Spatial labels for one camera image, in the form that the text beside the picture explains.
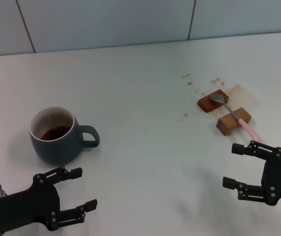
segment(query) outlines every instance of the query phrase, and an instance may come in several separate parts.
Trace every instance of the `mug handle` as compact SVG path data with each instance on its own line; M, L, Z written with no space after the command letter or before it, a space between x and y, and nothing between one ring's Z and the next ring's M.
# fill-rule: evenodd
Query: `mug handle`
M99 144L100 144L100 136L97 133L96 129L94 129L92 126L80 125L79 126L79 132L80 133L91 134L94 137L94 139L95 139L95 141L86 141L86 140L84 140L82 142L82 146L84 148L95 148L95 147L99 146Z

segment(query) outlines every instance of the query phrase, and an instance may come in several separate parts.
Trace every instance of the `spoon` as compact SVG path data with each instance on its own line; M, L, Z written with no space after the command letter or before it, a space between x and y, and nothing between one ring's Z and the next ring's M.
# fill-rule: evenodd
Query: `spoon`
M232 114L232 116L238 121L238 123L247 131L247 133L257 142L260 142L261 141L261 138L260 136L254 131L251 129L251 127L249 127L249 125L242 119L242 118L239 118L233 110L231 110L227 105L226 103L224 102L224 98L222 95L220 94L214 94L212 96L210 96L210 99L215 101L215 102L220 102L222 103L226 109L228 109L228 111Z

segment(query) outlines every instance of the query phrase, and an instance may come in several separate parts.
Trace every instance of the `white wall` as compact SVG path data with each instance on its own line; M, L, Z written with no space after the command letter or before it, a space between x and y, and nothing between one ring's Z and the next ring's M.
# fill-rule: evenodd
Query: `white wall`
M0 55L32 53L15 0L0 0Z
M194 0L19 0L36 52L187 40Z
M281 32L281 0L196 0L190 39Z

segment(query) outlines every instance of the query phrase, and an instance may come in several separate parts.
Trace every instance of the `pink spoon handle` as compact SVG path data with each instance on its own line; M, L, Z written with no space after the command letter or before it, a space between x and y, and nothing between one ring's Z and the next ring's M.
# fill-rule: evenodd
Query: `pink spoon handle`
M260 142L261 138L260 136L249 127L249 125L243 120L243 119L238 119L239 124L247 131L247 133L252 137L253 140Z

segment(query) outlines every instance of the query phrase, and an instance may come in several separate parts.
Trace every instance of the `gray mug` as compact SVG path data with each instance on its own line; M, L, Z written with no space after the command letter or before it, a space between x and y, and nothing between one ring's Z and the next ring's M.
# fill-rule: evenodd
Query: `gray mug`
M85 141L83 133L92 134L95 141ZM83 148L100 144L99 134L92 126L79 125L75 116L62 107L39 111L31 121L30 136L37 155L51 165L68 164Z

